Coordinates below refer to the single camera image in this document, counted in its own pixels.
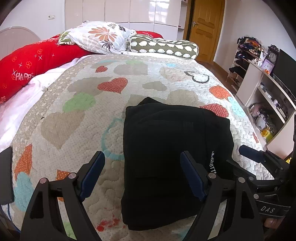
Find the right hand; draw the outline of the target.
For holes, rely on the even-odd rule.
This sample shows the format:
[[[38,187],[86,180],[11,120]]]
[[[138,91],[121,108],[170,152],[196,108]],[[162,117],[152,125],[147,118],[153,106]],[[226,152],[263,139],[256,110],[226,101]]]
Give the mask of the right hand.
[[[264,221],[264,226],[266,228],[271,228],[271,229],[278,229],[278,227],[281,225],[282,221],[284,220],[284,217],[281,218],[267,218]]]

